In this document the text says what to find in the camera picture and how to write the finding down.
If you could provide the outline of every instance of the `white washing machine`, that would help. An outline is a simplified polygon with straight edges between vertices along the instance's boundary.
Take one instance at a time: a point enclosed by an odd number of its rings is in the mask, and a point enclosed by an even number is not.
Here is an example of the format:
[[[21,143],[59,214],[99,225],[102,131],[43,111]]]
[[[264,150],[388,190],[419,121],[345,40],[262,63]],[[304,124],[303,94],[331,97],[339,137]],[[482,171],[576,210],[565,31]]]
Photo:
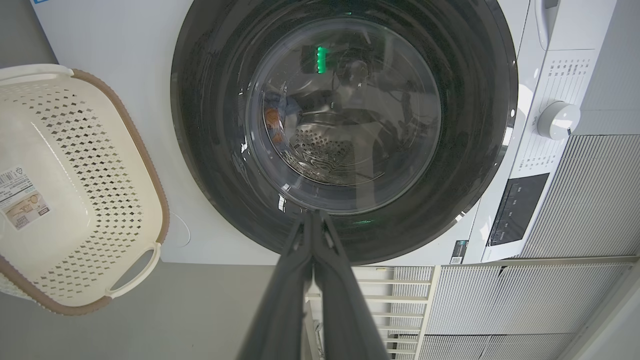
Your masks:
[[[35,0],[121,98],[171,210],[163,261],[272,265],[303,208],[355,264],[522,251],[615,0]]]

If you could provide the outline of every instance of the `barcode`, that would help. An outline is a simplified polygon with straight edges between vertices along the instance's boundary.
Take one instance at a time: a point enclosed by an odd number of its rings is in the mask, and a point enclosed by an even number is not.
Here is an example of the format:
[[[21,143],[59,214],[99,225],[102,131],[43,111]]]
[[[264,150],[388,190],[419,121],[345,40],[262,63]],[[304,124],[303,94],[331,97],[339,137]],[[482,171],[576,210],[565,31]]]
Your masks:
[[[11,172],[5,172],[4,174],[0,174],[0,185],[4,183],[8,183],[13,180],[13,174]]]

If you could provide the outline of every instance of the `qr code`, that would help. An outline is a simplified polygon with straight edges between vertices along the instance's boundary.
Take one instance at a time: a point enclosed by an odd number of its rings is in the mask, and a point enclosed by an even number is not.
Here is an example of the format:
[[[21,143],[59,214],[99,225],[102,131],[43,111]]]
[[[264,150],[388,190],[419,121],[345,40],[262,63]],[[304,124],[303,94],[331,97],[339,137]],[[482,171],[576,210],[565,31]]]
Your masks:
[[[29,224],[29,219],[27,219],[27,217],[25,217],[24,215],[22,215],[21,217],[15,219],[15,228],[20,230],[23,227],[27,226]]]

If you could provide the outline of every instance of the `beige laundry basket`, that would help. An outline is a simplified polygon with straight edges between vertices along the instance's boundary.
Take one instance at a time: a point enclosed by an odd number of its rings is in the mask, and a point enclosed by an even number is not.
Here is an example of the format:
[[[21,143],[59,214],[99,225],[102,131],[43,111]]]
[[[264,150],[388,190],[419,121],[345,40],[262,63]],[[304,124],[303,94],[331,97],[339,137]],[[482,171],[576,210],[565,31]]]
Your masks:
[[[167,228],[156,171],[108,86],[60,65],[0,69],[0,291],[89,313],[146,278]]]

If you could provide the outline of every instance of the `basket label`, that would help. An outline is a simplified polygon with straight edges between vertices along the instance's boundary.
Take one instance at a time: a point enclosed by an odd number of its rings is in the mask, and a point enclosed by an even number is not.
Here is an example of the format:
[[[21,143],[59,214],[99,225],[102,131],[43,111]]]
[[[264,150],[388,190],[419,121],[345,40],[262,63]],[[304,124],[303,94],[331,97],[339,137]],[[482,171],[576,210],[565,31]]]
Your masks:
[[[0,211],[20,230],[48,213],[49,205],[24,169],[14,167],[0,172]]]

